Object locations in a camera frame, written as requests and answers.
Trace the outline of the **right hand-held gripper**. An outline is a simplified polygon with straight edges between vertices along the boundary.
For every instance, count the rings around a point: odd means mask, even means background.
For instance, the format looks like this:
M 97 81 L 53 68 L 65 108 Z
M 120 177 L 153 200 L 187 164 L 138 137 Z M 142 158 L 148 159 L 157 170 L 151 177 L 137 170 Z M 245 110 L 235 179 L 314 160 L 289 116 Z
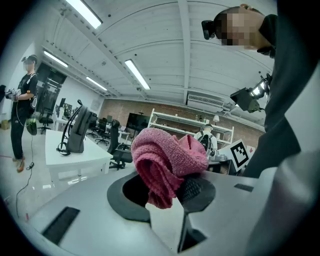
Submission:
M 209 156 L 209 165 L 221 164 L 222 162 L 231 162 L 234 173 L 238 173 L 249 163 L 249 155 L 242 139 L 233 142 L 221 149 L 214 150 Z

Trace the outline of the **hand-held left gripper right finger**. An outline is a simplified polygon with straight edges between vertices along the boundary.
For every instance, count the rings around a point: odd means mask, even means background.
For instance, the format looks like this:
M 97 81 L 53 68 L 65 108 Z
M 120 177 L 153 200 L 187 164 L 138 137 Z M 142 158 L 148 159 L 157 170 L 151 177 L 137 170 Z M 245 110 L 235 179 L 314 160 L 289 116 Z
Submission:
M 176 192 L 184 210 L 179 256 L 253 256 L 250 238 L 269 193 L 266 170 L 259 178 L 186 176 Z

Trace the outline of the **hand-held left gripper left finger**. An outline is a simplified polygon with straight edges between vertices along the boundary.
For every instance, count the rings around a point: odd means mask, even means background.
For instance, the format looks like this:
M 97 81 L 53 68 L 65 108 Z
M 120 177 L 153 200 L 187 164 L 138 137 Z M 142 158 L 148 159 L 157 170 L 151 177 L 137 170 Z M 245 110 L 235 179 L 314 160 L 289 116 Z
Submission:
M 80 181 L 43 205 L 29 224 L 51 255 L 174 256 L 155 234 L 149 211 L 130 201 L 124 185 L 135 171 Z

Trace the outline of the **pink cloth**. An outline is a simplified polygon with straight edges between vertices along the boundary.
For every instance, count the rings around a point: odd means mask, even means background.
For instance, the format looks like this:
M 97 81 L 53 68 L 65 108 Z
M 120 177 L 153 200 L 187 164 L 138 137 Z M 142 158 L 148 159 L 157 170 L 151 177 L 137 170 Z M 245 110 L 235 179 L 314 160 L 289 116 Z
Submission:
M 158 128 L 145 128 L 133 140 L 132 159 L 149 188 L 148 203 L 159 209 L 172 207 L 184 177 L 209 166 L 204 146 L 191 135 L 181 139 Z

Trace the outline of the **grey backpack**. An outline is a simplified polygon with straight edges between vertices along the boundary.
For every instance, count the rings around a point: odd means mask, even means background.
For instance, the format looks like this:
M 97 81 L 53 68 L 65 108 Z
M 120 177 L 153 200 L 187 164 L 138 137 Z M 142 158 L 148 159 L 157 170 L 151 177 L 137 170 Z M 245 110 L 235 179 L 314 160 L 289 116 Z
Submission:
M 61 141 L 56 151 L 62 156 L 69 156 L 71 153 L 83 153 L 84 139 L 90 124 L 97 120 L 97 114 L 84 106 L 80 99 L 77 100 L 79 107 L 71 115 L 64 127 Z

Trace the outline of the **person's black body-worn device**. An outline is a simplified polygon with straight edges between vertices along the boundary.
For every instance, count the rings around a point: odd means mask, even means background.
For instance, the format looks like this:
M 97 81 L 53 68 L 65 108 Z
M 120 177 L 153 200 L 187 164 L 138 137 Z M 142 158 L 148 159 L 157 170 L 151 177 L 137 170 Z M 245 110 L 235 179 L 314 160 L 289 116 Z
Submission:
M 236 106 L 248 113 L 261 112 L 264 108 L 260 107 L 259 99 L 266 96 L 268 98 L 270 92 L 270 84 L 272 76 L 267 73 L 266 77 L 260 76 L 261 81 L 255 87 L 242 88 L 230 95 Z

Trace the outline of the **person's black-clothed torso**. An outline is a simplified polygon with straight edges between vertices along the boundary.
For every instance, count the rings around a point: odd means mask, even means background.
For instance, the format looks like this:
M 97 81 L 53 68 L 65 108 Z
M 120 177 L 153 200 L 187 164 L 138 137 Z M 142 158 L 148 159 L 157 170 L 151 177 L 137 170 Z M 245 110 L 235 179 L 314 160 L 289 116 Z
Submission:
M 289 79 L 280 66 L 283 55 L 277 46 L 279 17 L 275 14 L 267 15 L 259 32 L 271 46 L 259 49 L 258 52 L 274 59 L 274 66 L 265 108 L 265 134 L 259 138 L 257 149 L 243 172 L 247 178 L 259 178 L 263 170 L 277 167 L 285 158 L 301 150 L 285 118 L 285 112 L 294 101 L 294 94 L 290 92 L 290 86 L 285 84 Z

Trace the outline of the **white metal shelving rack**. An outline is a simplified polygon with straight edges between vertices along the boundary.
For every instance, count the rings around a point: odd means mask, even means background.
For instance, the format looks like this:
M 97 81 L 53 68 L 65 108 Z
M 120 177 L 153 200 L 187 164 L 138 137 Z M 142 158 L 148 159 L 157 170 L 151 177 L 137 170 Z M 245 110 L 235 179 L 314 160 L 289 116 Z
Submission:
M 177 114 L 170 115 L 156 112 L 155 109 L 153 109 L 147 127 L 163 129 L 174 134 L 194 136 L 204 125 L 209 124 L 208 120 L 201 122 L 196 119 L 181 117 Z M 217 143 L 220 144 L 222 148 L 233 143 L 234 127 L 230 129 L 214 124 L 211 124 L 211 126 L 211 133 L 216 137 Z

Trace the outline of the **black high-back office chair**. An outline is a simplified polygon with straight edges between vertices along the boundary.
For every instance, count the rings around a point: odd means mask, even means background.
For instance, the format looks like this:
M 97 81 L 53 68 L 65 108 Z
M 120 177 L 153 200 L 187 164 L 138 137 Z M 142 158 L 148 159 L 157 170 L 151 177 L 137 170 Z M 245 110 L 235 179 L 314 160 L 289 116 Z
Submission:
M 107 152 L 112 155 L 109 163 L 109 168 L 124 169 L 126 163 L 132 163 L 131 146 L 125 143 L 119 142 L 119 127 L 118 120 L 113 119 L 110 129 L 110 144 Z

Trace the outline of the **white office desk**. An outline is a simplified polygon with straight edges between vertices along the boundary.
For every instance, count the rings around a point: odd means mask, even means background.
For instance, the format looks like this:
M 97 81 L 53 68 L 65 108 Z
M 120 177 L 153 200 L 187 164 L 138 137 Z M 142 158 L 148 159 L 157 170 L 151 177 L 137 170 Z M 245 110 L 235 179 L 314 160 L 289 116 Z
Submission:
M 68 123 L 67 120 L 58 117 L 54 122 L 54 130 L 59 131 L 62 125 L 66 125 Z

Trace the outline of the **long ceiling light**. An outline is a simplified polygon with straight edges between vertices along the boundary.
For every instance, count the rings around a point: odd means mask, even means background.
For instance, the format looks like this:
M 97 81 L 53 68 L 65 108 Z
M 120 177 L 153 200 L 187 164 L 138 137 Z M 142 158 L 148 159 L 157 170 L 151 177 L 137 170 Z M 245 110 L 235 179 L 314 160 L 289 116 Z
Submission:
M 44 55 L 49 57 L 50 59 L 54 60 L 55 62 L 57 62 L 58 64 L 62 65 L 65 68 L 68 68 L 68 64 L 66 64 L 65 62 L 63 62 L 62 60 L 58 59 L 57 57 L 55 57 L 54 55 L 52 55 L 51 53 L 47 52 L 46 50 L 43 51 Z
M 86 77 L 86 79 L 88 81 L 90 81 L 91 83 L 93 83 L 94 85 L 96 85 L 97 87 L 99 87 L 100 89 L 102 89 L 103 91 L 108 91 L 107 88 L 105 88 L 104 86 L 100 85 L 98 82 L 94 81 L 93 79 L 91 79 L 90 77 Z
M 103 22 L 82 0 L 65 0 L 72 6 L 94 29 L 97 29 Z
M 131 59 L 128 59 L 124 63 L 129 68 L 129 70 L 132 72 L 132 74 L 135 76 L 135 78 L 138 80 L 140 85 L 145 90 L 150 90 L 151 89 L 150 86 L 148 85 L 148 83 L 146 82 L 146 80 L 144 79 L 141 72 L 138 70 L 138 68 L 134 64 L 134 62 Z

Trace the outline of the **dark glass double door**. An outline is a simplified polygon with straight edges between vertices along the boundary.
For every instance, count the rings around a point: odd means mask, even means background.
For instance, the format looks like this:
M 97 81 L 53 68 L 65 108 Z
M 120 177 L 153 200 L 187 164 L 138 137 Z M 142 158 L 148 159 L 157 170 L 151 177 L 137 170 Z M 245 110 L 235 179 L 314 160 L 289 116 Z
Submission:
M 37 107 L 36 113 L 38 119 L 40 114 L 47 111 L 54 111 L 58 95 L 62 89 L 62 85 L 65 82 L 67 76 L 56 70 L 52 72 L 50 67 L 45 63 L 41 63 L 37 69 Z

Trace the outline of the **white wall air conditioner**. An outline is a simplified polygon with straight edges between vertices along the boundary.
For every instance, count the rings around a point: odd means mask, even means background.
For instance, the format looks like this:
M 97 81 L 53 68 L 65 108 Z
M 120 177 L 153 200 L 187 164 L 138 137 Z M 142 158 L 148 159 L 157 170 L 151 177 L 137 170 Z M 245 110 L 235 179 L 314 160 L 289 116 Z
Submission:
M 206 111 L 210 113 L 218 113 L 225 110 L 224 102 L 214 96 L 201 93 L 188 92 L 186 94 L 186 105 L 189 108 Z

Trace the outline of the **black wall screen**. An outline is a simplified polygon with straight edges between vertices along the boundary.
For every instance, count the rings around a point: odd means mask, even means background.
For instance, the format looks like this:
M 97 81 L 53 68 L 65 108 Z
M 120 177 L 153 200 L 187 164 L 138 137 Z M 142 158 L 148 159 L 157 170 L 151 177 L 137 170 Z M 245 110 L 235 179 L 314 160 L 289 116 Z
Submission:
M 127 119 L 126 127 L 140 132 L 148 127 L 150 116 L 130 113 Z

